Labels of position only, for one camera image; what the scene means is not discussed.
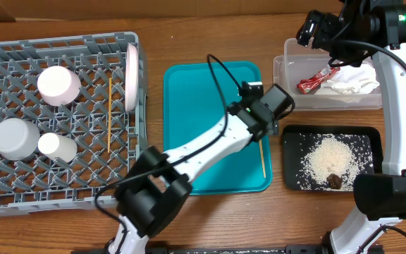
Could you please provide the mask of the small white bowl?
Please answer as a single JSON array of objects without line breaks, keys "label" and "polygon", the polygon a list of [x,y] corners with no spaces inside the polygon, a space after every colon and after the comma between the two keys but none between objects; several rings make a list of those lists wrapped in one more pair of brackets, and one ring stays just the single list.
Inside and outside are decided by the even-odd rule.
[{"label": "small white bowl", "polygon": [[44,69],[37,79],[37,89],[49,105],[58,107],[74,101],[80,94],[78,75],[63,66]]}]

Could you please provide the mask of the white cup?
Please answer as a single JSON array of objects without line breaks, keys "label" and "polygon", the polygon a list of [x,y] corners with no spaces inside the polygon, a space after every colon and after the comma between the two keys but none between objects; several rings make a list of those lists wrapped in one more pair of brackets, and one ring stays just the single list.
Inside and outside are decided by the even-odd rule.
[{"label": "white cup", "polygon": [[74,140],[55,133],[45,133],[37,143],[39,151],[49,159],[62,159],[70,162],[77,154],[78,146]]}]

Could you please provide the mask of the grey saucer bowl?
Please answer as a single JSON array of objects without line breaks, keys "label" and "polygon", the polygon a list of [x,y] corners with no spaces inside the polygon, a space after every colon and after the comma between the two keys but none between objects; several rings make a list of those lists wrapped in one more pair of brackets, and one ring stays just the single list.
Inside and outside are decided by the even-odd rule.
[{"label": "grey saucer bowl", "polygon": [[11,118],[0,123],[0,154],[16,161],[29,157],[40,138],[38,127],[29,121]]}]

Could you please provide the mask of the white rice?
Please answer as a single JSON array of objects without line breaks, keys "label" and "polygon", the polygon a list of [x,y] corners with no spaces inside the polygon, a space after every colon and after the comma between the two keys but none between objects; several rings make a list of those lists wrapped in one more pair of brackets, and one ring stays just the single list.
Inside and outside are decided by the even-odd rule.
[{"label": "white rice", "polygon": [[[300,133],[296,184],[303,191],[352,192],[357,175],[374,170],[370,139],[366,135]],[[331,189],[326,178],[342,178],[341,189]]]}]

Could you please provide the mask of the white napkin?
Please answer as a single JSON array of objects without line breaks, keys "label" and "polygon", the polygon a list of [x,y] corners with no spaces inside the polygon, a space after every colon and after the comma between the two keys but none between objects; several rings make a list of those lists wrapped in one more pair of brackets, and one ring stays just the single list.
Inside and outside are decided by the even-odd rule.
[{"label": "white napkin", "polygon": [[320,85],[315,95],[367,95],[378,87],[376,71],[369,61],[365,61],[360,67],[341,67]]}]

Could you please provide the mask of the large white plate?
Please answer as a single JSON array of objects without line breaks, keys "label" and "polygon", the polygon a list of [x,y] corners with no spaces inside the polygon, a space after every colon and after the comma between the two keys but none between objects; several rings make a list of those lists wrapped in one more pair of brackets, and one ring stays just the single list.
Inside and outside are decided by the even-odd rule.
[{"label": "large white plate", "polygon": [[139,59],[137,47],[129,44],[125,59],[125,110],[132,111],[137,104]]}]

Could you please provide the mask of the brown food scrap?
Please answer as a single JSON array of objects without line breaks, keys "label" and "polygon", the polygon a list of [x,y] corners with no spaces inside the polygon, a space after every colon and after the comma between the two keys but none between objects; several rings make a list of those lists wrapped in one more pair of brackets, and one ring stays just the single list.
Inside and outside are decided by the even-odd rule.
[{"label": "brown food scrap", "polygon": [[326,180],[328,181],[328,184],[330,186],[331,189],[336,189],[339,190],[342,187],[343,181],[342,178],[339,177],[336,174],[330,174]]}]

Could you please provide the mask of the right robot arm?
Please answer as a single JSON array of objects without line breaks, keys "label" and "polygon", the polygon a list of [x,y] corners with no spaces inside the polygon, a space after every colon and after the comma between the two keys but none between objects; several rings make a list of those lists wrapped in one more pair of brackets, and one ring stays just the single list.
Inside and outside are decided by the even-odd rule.
[{"label": "right robot arm", "polygon": [[312,10],[297,43],[327,51],[354,67],[370,58],[383,104],[386,148],[381,172],[354,182],[355,207],[328,232],[318,253],[367,253],[385,232],[406,220],[406,3],[346,1],[338,15]]}]

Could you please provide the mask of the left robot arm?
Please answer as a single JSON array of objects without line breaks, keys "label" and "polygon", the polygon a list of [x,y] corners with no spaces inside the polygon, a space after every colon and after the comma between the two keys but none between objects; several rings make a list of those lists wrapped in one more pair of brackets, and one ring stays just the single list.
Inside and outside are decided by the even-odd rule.
[{"label": "left robot arm", "polygon": [[294,99],[279,85],[263,92],[261,83],[243,83],[241,95],[209,130],[165,152],[147,148],[115,183],[120,226],[105,253],[144,253],[148,240],[174,220],[203,172],[259,142],[295,108]]}]

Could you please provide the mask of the red snack wrapper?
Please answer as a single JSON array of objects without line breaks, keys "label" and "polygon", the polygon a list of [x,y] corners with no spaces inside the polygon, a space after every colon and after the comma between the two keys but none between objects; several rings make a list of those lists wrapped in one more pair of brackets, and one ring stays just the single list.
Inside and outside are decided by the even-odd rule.
[{"label": "red snack wrapper", "polygon": [[317,72],[309,79],[302,79],[297,85],[296,88],[302,94],[308,94],[311,91],[317,89],[323,82],[331,79],[337,72],[340,71],[340,67],[330,67],[327,66]]}]

